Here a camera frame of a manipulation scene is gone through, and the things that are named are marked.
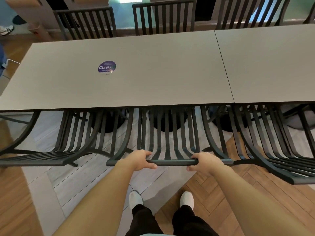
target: sneaker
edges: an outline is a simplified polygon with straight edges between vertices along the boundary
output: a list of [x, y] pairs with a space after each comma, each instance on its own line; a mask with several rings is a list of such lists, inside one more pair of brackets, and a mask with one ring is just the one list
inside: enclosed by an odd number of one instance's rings
[[188, 205], [194, 210], [194, 197], [189, 191], [185, 191], [180, 197], [180, 206]]
[[0, 26], [0, 35], [5, 36], [14, 30], [14, 26]]
[[133, 190], [129, 194], [129, 207], [132, 210], [136, 205], [143, 205], [143, 200], [141, 195]]

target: pant leg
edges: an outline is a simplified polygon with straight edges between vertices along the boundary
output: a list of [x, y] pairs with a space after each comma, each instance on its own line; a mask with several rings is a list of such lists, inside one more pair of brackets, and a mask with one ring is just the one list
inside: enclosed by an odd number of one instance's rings
[[202, 218], [195, 216], [190, 206], [183, 205], [172, 219], [174, 235], [219, 236]]
[[132, 209], [132, 222], [126, 236], [139, 236], [143, 234], [162, 234], [155, 217], [147, 207], [136, 205]]

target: forearm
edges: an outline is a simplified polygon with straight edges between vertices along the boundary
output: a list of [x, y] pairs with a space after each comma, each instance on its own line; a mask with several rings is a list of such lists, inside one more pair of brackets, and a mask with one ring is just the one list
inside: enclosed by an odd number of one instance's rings
[[116, 236], [133, 173], [124, 160], [81, 200], [54, 236]]
[[301, 222], [261, 194], [228, 166], [214, 175], [244, 234], [312, 235]]

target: hand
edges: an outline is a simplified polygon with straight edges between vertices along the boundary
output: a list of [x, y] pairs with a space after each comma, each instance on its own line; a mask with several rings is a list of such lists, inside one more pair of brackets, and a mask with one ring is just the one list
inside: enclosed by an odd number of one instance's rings
[[136, 150], [130, 153], [125, 159], [120, 161], [125, 162], [132, 167], [133, 171], [142, 170], [143, 168], [156, 169], [157, 165], [146, 161], [146, 156], [151, 155], [152, 152], [145, 150]]
[[225, 166], [218, 157], [208, 152], [195, 153], [191, 158], [197, 158], [198, 164], [187, 167], [187, 171], [198, 171], [206, 176], [214, 176], [218, 170]]

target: left hand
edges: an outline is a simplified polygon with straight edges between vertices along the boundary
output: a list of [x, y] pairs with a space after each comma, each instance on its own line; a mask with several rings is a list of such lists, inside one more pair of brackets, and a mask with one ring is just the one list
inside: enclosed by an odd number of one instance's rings
[[152, 152], [145, 150], [136, 150], [130, 153], [125, 159], [120, 161], [125, 162], [131, 166], [134, 171], [142, 170], [143, 168], [156, 169], [157, 165], [146, 161], [146, 156], [151, 155]]

